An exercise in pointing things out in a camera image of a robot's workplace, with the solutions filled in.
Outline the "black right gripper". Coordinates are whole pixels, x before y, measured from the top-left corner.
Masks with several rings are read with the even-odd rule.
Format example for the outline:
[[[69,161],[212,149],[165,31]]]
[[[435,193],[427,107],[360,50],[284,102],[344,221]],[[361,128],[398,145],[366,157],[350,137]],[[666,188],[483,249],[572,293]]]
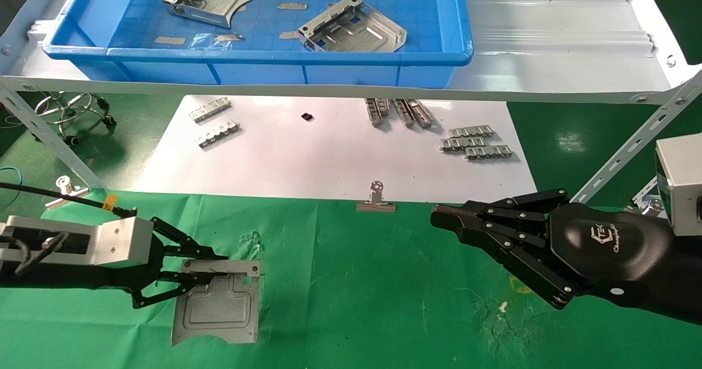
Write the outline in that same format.
[[[569,200],[567,191],[552,189],[496,202],[435,205],[429,221],[483,250],[555,309],[581,292],[700,324],[700,236],[676,236],[662,218],[566,205]],[[545,246],[520,239],[525,232],[541,234],[547,222],[551,250],[577,274],[579,286]]]

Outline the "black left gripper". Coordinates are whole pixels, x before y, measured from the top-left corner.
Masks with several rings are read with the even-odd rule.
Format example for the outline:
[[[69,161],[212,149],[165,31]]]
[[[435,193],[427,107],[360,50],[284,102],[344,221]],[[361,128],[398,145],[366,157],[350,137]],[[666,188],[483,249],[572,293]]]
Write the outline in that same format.
[[[212,247],[202,246],[160,218],[152,218],[153,231],[175,246],[165,246],[151,231],[98,231],[90,235],[86,253],[63,252],[80,235],[63,237],[55,231],[21,231],[2,236],[2,286],[47,289],[118,289],[133,294],[133,309],[142,309],[205,286],[213,273],[162,271],[166,257],[228,260]],[[141,293],[155,281],[178,286],[151,297]]]

